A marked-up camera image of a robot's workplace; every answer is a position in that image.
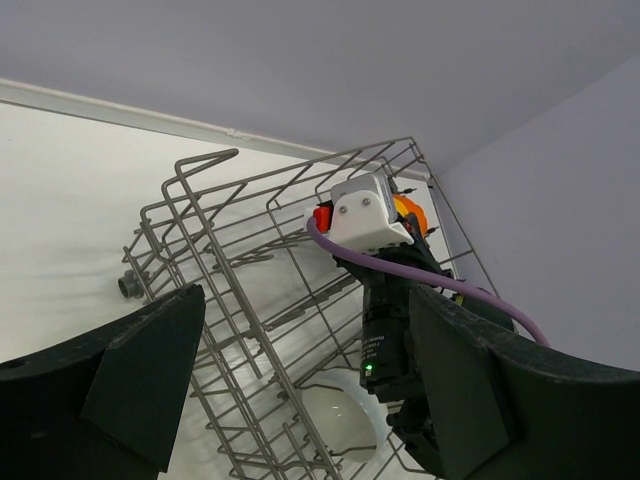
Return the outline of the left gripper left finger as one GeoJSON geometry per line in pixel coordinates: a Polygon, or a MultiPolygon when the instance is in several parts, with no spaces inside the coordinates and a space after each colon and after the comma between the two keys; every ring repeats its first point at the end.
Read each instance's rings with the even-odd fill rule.
{"type": "Polygon", "coordinates": [[[4,479],[167,472],[204,326],[199,285],[1,365],[4,479]]]}

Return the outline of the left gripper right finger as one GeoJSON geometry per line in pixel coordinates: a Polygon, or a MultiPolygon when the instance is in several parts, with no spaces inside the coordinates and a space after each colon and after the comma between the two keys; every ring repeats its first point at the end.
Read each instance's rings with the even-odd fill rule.
{"type": "Polygon", "coordinates": [[[443,479],[635,479],[639,375],[576,358],[431,289],[409,301],[431,422],[409,453],[443,479]]]}

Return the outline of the white bowl stack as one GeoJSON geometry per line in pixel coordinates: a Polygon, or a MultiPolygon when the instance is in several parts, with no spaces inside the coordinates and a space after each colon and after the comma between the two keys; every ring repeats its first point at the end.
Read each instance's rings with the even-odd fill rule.
{"type": "Polygon", "coordinates": [[[356,464],[372,461],[389,432],[387,408],[350,387],[314,384],[301,400],[332,456],[356,464]]]}

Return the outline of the grey wire dish rack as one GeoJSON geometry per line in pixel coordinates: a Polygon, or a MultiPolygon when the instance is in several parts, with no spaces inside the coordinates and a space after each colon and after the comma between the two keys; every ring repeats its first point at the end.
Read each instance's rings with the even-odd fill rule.
{"type": "Polygon", "coordinates": [[[119,288],[151,302],[187,284],[205,293],[172,479],[421,479],[400,440],[349,461],[320,440],[302,395],[329,369],[351,371],[362,289],[310,238],[313,208],[340,182],[378,173],[421,205],[442,269],[496,283],[410,138],[303,159],[242,146],[148,141],[126,155],[136,224],[119,288]]]}

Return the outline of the orange bowl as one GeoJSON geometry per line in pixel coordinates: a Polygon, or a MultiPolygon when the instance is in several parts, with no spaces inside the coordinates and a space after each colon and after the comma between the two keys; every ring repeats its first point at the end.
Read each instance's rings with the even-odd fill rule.
{"type": "Polygon", "coordinates": [[[397,213],[406,222],[409,221],[409,218],[413,218],[417,223],[415,230],[419,232],[422,238],[425,238],[428,233],[429,222],[424,209],[405,195],[394,194],[393,201],[397,213]]]}

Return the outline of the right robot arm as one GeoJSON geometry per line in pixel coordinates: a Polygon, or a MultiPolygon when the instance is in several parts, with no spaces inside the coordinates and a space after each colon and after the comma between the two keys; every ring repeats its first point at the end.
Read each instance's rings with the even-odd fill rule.
{"type": "MultiPolygon", "coordinates": [[[[455,279],[439,266],[428,244],[403,243],[383,248],[373,257],[455,279]]],[[[387,415],[391,431],[427,473],[447,478],[410,332],[410,293],[418,282],[333,258],[363,286],[361,387],[381,404],[402,403],[397,413],[387,415]]],[[[517,332],[506,313],[483,301],[467,300],[460,293],[448,298],[503,330],[517,332]]]]}

